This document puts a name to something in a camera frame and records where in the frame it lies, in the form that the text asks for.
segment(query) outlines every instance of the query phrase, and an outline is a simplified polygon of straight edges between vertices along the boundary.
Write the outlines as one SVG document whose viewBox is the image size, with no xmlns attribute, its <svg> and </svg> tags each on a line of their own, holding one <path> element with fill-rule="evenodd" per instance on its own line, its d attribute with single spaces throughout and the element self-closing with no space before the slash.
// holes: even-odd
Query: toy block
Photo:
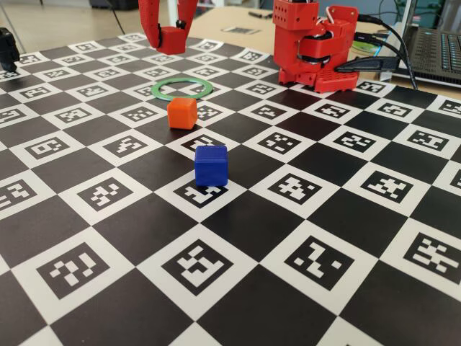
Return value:
<svg viewBox="0 0 461 346">
<path fill-rule="evenodd" d="M 195 149 L 195 184 L 228 184 L 228 149 L 226 146 L 198 146 Z"/>
<path fill-rule="evenodd" d="M 197 122 L 197 100 L 177 97 L 166 107 L 170 128 L 191 130 Z"/>
</svg>

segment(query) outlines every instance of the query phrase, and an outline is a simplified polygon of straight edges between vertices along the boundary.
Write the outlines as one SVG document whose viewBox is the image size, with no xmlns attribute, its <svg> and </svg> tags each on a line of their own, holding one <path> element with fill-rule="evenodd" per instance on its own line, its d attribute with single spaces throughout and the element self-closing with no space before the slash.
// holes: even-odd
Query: checkerboard mat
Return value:
<svg viewBox="0 0 461 346">
<path fill-rule="evenodd" d="M 142 34 L 0 73 L 0 345 L 457 345 L 461 101 Z M 150 88 L 197 76 L 191 131 Z M 200 92 L 171 84 L 174 96 Z M 226 145 L 229 183 L 194 151 Z"/>
</svg>

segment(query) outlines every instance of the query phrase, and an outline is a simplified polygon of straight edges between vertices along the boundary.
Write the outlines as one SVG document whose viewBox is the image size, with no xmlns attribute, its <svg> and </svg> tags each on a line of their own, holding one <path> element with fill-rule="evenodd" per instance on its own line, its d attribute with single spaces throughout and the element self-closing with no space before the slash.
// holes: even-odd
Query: black object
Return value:
<svg viewBox="0 0 461 346">
<path fill-rule="evenodd" d="M 19 61 L 19 51 L 16 47 L 16 40 L 13 34 L 5 27 L 0 27 L 0 64 L 8 72 L 16 71 L 14 63 Z"/>
</svg>

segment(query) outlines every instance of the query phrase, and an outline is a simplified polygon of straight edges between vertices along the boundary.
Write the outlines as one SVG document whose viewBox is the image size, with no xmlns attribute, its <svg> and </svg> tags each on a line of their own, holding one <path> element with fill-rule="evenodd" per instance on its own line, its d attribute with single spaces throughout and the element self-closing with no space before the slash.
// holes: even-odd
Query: orange cube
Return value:
<svg viewBox="0 0 461 346">
<path fill-rule="evenodd" d="M 191 130 L 197 122 L 197 100 L 177 97 L 166 108 L 170 128 Z"/>
</svg>

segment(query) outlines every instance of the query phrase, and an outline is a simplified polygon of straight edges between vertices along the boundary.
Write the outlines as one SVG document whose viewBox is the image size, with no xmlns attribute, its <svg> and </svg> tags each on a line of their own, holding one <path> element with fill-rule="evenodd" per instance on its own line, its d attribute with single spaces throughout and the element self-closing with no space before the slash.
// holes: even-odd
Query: red robotic arm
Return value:
<svg viewBox="0 0 461 346">
<path fill-rule="evenodd" d="M 161 27 L 158 22 L 159 0 L 139 0 L 141 24 L 151 46 L 165 54 L 184 53 L 197 2 L 178 0 L 176 27 Z"/>
</svg>

